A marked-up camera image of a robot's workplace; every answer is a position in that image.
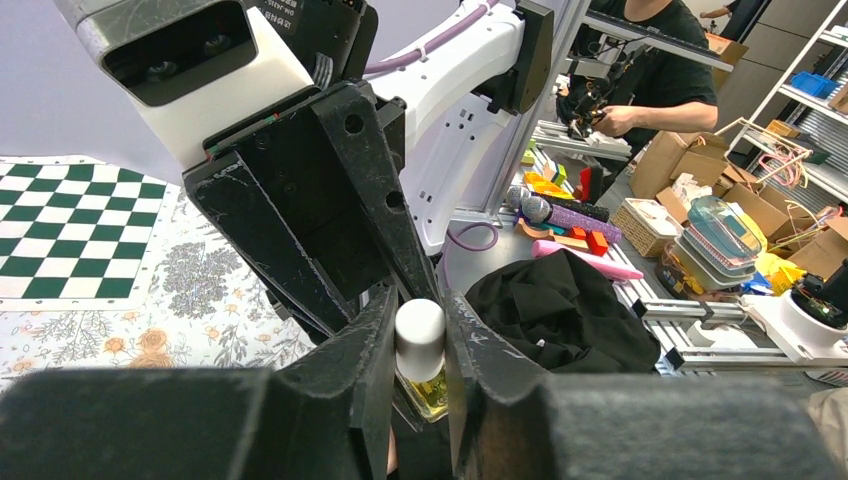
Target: wicker basket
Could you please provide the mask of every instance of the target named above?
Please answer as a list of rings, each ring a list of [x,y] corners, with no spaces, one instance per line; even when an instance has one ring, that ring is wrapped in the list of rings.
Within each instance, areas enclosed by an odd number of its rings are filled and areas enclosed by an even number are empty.
[[[626,198],[624,203],[615,212],[615,215],[610,219],[610,223],[621,229],[624,237],[636,247],[645,258],[659,257],[663,253],[666,244],[679,235],[683,228],[670,216],[668,220],[677,229],[677,235],[663,235],[656,229],[651,227],[648,221],[639,214],[634,206],[638,202],[653,202],[652,200],[639,200],[635,198]]]

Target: black shirt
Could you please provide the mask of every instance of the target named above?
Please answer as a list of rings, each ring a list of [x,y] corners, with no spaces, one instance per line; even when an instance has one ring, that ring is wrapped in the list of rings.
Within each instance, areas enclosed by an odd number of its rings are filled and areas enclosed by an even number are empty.
[[[624,18],[626,0],[593,0],[590,8],[607,15]],[[707,37],[698,20],[681,0],[672,2],[652,18],[644,22],[633,22],[636,25],[654,27],[660,32],[676,37],[704,48],[708,48]],[[597,42],[600,33],[581,27],[572,50],[579,55],[592,54],[593,42]],[[690,102],[702,102],[716,105],[717,99],[713,84],[712,69],[706,65],[688,60],[671,53],[653,49],[646,55],[637,58],[633,65],[622,76],[619,85],[631,85],[631,105],[642,107],[675,107]],[[630,92],[610,97],[611,105],[626,105],[630,100]],[[624,139],[632,147],[635,155],[647,145],[656,130],[634,128]]]

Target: red block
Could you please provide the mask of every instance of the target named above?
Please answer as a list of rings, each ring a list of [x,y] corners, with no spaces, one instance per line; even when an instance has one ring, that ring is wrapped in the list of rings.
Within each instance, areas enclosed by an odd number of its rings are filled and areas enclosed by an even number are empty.
[[[580,227],[574,227],[571,229],[571,233],[569,233],[568,236],[577,240],[586,240],[586,230],[583,230]]]
[[[599,257],[605,255],[607,250],[609,250],[607,239],[601,232],[590,233],[589,238],[586,239],[586,243],[589,244],[589,250],[592,251],[592,254]]]

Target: chessboard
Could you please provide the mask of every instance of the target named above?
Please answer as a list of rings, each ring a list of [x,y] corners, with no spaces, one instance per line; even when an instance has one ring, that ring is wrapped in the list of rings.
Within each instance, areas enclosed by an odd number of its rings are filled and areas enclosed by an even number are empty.
[[[178,195],[88,157],[0,157],[0,311],[140,306]]]

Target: screw hole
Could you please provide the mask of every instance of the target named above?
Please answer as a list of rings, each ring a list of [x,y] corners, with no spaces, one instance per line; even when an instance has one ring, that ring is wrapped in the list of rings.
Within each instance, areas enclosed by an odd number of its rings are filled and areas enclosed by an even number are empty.
[[[348,115],[345,118],[345,131],[351,134],[357,134],[365,128],[365,122],[359,115]]]
[[[403,194],[397,191],[389,192],[386,195],[386,206],[393,212],[403,211]]]

